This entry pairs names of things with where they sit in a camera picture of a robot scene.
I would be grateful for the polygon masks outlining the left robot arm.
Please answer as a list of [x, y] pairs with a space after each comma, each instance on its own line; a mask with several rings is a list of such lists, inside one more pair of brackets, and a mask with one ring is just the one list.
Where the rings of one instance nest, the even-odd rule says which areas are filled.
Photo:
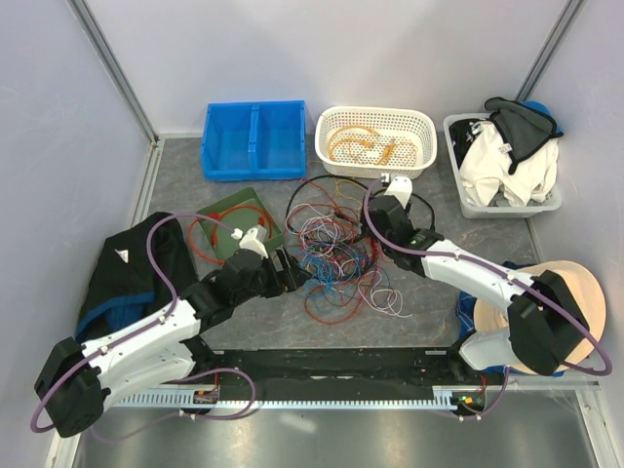
[[271, 298], [301, 288], [311, 277], [295, 258], [279, 249], [264, 258], [240, 249], [161, 310], [98, 339], [68, 337], [51, 350], [34, 391], [40, 404], [30, 428], [49, 416], [49, 430], [69, 438], [92, 426], [110, 407], [152, 386], [189, 379], [203, 383], [214, 360], [199, 336], [231, 318], [255, 298]]

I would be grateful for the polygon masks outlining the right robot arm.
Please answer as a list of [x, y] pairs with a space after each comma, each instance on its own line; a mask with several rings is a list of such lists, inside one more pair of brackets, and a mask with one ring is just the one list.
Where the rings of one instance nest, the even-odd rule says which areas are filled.
[[494, 368], [598, 374], [581, 364], [600, 350], [605, 331], [605, 296], [589, 269], [568, 260], [519, 269], [495, 264], [414, 228], [407, 207], [394, 195], [366, 195], [362, 219], [397, 266], [475, 297], [474, 326], [446, 361], [453, 381], [469, 383]]

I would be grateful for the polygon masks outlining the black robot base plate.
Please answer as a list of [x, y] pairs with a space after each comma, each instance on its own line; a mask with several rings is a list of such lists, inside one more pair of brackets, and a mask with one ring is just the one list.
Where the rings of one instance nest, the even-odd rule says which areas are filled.
[[225, 350], [194, 369], [191, 384], [214, 383], [222, 400], [246, 400], [248, 375], [260, 403], [431, 400], [436, 387], [482, 390], [497, 384], [446, 348], [309, 348]]

